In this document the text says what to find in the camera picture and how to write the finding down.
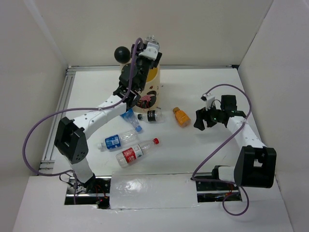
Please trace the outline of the orange juice bottle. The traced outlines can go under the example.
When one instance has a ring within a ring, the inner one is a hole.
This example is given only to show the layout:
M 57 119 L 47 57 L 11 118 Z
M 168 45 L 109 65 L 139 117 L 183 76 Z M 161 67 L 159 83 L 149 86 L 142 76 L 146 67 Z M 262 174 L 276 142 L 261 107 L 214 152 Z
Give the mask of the orange juice bottle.
M 177 121 L 177 123 L 180 127 L 184 128 L 191 123 L 190 117 L 180 108 L 175 107 L 175 108 L 173 108 L 172 111 L 173 111 L 175 119 L 176 119 L 176 121 Z

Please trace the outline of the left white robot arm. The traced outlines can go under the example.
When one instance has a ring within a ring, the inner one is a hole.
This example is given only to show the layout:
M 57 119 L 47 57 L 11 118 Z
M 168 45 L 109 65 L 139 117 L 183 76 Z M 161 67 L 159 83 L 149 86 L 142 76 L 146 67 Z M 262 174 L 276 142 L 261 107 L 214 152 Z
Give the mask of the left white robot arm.
M 57 127 L 54 145 L 68 160 L 79 189 L 85 193 L 93 191 L 96 176 L 90 169 L 86 156 L 87 140 L 103 125 L 126 113 L 140 100 L 149 71 L 156 68 L 162 57 L 157 42 L 133 44 L 130 49 L 116 48 L 114 58 L 123 65 L 119 86 L 96 110 L 69 119 L 63 117 Z

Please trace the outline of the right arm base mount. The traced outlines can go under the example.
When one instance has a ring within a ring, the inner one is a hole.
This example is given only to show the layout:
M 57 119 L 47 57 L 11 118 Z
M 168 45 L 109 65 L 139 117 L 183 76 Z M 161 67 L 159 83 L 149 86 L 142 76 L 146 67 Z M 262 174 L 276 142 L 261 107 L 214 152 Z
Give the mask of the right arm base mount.
M 196 190 L 198 203 L 222 202 L 224 197 L 231 195 L 226 201 L 242 201 L 240 190 L 237 186 L 223 182 L 201 181 L 212 179 L 211 173 L 196 175 Z

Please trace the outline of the clear bottle white cap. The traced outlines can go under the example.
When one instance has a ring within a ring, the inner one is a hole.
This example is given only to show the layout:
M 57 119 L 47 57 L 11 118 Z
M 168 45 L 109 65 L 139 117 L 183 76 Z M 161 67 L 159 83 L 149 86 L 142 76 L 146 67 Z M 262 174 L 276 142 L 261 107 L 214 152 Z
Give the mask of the clear bottle white cap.
M 157 40 L 154 35 L 148 35 L 145 39 L 147 43 L 157 43 Z

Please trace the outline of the red label red-cap bottle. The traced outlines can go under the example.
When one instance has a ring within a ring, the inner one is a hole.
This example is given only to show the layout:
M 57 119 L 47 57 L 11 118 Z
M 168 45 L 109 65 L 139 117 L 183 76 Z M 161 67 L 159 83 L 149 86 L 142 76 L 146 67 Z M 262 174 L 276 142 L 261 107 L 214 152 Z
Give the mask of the red label red-cap bottle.
M 116 155 L 118 164 L 121 168 L 126 168 L 132 165 L 144 156 L 154 153 L 159 143 L 159 139 L 154 138 L 152 140 L 140 142 L 129 147 L 126 150 L 123 150 Z

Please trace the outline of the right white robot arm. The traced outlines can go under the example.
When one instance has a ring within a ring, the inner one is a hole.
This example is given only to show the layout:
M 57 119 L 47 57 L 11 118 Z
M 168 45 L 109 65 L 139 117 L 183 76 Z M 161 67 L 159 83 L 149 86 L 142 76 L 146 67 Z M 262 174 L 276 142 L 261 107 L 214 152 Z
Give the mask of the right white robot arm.
M 204 94 L 201 99 L 206 106 L 196 111 L 194 127 L 203 131 L 206 127 L 221 123 L 235 134 L 234 139 L 240 149 L 235 166 L 214 167 L 211 174 L 212 187 L 222 189 L 227 182 L 233 182 L 238 187 L 271 188 L 277 153 L 260 141 L 246 122 L 246 114 L 237 110 L 236 96 L 222 95 L 219 109 L 215 106 L 213 95 Z

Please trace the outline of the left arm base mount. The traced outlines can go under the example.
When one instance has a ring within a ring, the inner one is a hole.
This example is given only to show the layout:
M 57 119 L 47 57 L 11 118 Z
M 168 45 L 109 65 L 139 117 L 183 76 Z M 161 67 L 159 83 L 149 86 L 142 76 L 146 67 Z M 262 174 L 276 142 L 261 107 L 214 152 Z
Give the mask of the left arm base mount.
M 59 178 L 66 184 L 64 205 L 94 205 L 98 209 L 110 209 L 111 176 L 97 176 L 93 187 L 89 189 L 70 176 L 67 180 Z

